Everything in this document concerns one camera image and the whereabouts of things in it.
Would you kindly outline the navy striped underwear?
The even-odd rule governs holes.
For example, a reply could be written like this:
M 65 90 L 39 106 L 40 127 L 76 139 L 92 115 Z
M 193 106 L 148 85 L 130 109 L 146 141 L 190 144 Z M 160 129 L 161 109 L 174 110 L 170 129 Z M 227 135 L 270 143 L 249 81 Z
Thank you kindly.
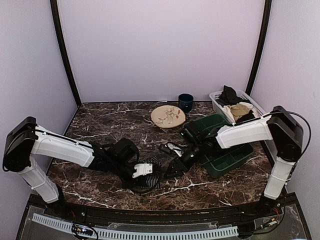
M 157 156 L 153 156 L 146 159 L 140 159 L 137 162 L 137 164 L 142 164 L 142 163 L 153 164 L 153 173 L 135 178 L 136 188 L 146 189 L 146 190 L 159 189 L 160 180 L 162 177 L 161 161 L 158 159 Z

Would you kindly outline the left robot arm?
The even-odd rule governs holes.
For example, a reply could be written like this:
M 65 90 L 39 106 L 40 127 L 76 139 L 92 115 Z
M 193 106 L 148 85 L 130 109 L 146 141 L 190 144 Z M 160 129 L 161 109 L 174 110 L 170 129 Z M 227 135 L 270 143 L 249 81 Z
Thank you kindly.
M 2 169 L 18 173 L 60 218 L 67 218 L 71 208 L 64 202 L 60 188 L 39 167 L 35 155 L 64 160 L 90 170 L 112 172 L 130 189 L 135 178 L 150 170 L 147 163 L 130 161 L 139 156 L 139 150 L 127 138 L 115 144 L 94 144 L 51 132 L 38 125 L 34 117 L 25 118 L 7 135 Z

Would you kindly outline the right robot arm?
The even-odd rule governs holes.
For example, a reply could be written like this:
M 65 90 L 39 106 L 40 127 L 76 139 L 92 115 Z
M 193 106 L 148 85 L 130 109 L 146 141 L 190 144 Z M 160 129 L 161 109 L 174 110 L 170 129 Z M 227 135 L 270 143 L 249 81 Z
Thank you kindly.
M 201 129 L 195 121 L 186 123 L 180 135 L 191 144 L 169 164 L 164 176 L 180 177 L 204 156 L 212 156 L 223 150 L 255 142 L 272 142 L 276 158 L 263 192 L 263 200 L 255 205 L 255 213 L 266 217 L 275 208 L 274 201 L 290 181 L 301 157 L 310 145 L 304 141 L 304 128 L 296 120 L 300 118 L 311 132 L 311 125 L 302 115 L 285 110 L 278 105 L 272 111 L 240 123 L 227 123 L 208 130 Z

